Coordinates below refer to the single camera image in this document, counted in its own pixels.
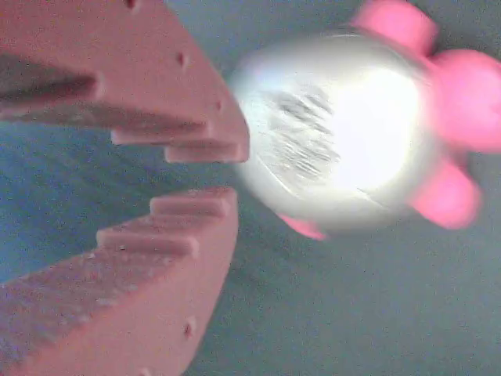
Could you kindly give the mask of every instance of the gray surface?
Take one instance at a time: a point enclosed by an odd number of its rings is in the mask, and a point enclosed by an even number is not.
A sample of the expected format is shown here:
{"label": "gray surface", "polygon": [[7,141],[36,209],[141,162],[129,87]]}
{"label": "gray surface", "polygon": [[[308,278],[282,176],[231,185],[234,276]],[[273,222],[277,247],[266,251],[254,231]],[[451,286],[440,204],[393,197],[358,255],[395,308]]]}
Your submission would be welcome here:
{"label": "gray surface", "polygon": [[[225,72],[259,45],[346,21],[359,2],[243,3],[172,2]],[[419,3],[442,45],[497,55],[501,3]],[[233,182],[226,168],[169,166],[101,132],[2,125],[0,145],[2,280],[92,247],[99,227],[144,213],[155,194]],[[461,232],[414,219],[316,243],[242,192],[236,257],[187,374],[499,374],[501,157],[473,165],[487,205]]]}

